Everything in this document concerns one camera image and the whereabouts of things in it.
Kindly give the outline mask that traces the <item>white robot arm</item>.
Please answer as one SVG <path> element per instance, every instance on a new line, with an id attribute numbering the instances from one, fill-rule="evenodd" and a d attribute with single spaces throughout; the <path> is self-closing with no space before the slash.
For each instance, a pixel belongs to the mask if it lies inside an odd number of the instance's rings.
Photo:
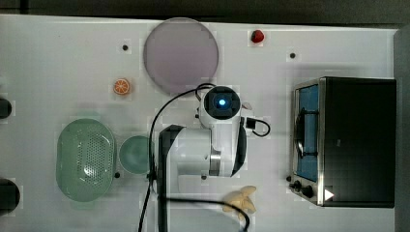
<path id="1" fill-rule="evenodd" d="M 169 202 L 179 202 L 179 177 L 232 177 L 243 166 L 247 135 L 238 94 L 215 86 L 199 101 L 201 127 L 171 125 L 158 138 L 159 232 L 169 231 Z"/>

